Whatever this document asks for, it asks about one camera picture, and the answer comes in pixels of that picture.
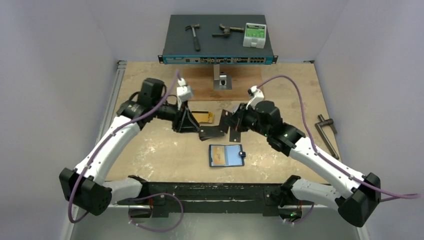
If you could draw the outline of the gold credit card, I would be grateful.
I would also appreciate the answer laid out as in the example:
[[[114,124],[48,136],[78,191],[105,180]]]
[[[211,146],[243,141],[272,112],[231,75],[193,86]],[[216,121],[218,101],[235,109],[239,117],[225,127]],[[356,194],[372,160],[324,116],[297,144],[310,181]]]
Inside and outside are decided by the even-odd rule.
[[[226,164],[226,152],[224,146],[212,146],[212,163],[217,166],[224,166]]]

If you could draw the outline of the navy blue card holder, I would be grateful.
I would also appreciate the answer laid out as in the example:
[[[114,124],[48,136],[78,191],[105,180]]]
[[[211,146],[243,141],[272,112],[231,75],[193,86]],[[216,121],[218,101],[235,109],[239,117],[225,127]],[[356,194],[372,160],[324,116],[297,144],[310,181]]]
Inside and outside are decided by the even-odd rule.
[[[212,158],[212,146],[224,146],[225,147],[225,165],[214,165]],[[245,157],[247,156],[246,152],[243,150],[241,144],[231,144],[231,145],[222,145],[222,144],[210,144],[208,148],[209,156],[209,166],[211,168],[220,168],[220,167],[241,167],[245,165]]]

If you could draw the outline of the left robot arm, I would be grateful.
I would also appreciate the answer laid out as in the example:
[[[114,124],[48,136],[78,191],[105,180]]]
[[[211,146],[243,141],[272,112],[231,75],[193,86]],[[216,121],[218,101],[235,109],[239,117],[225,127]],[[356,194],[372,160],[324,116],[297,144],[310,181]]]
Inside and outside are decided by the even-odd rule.
[[[194,96],[191,86],[177,76],[172,85],[176,87],[176,103],[167,101],[172,89],[162,80],[147,78],[140,91],[133,93],[122,103],[107,132],[94,149],[73,169],[64,168],[59,181],[65,199],[69,202],[68,217],[72,223],[72,208],[77,206],[86,213],[98,216],[110,203],[131,199],[138,205],[146,203],[149,191],[139,180],[130,177],[116,184],[106,184],[112,165],[127,144],[154,118],[170,121],[176,133],[197,133],[200,129],[188,107]]]

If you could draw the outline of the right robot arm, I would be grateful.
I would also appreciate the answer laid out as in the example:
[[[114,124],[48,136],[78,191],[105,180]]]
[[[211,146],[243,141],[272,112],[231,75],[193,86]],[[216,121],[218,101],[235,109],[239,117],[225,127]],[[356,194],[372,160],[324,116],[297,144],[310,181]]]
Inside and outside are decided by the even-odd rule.
[[[241,103],[223,122],[231,130],[252,131],[266,138],[277,152],[313,170],[326,184],[290,176],[281,186],[280,205],[307,201],[336,210],[349,224],[361,228],[381,202],[377,189],[381,180],[374,173],[364,175],[316,146],[313,139],[283,121],[272,101],[261,101],[255,107]]]

